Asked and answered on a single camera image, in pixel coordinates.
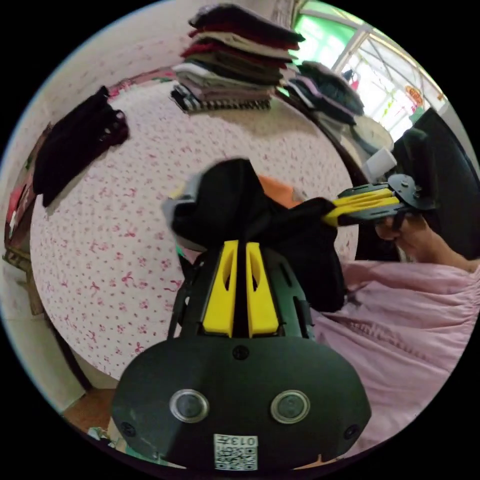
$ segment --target camera lens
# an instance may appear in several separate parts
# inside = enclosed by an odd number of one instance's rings
[[[301,422],[310,411],[308,397],[299,390],[286,390],[279,393],[272,401],[270,412],[281,424]]]
[[[187,424],[195,424],[208,415],[209,403],[196,390],[179,390],[170,399],[170,411],[177,420]]]

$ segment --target qr code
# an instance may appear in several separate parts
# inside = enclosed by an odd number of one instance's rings
[[[257,470],[256,436],[215,435],[215,468],[217,470]]]

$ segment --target black chair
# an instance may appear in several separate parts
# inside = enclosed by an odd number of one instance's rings
[[[396,171],[420,180],[437,197],[425,218],[455,252],[480,258],[480,180],[450,127],[432,108],[395,142]]]

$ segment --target white cup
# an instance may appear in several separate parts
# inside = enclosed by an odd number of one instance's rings
[[[386,148],[381,148],[362,165],[361,169],[367,180],[373,183],[396,166],[395,157]]]

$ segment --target hand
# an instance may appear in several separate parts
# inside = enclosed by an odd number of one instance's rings
[[[394,241],[408,256],[418,262],[431,262],[436,235],[421,215],[407,215],[399,231],[393,230],[393,218],[387,218],[375,228],[383,240]]]

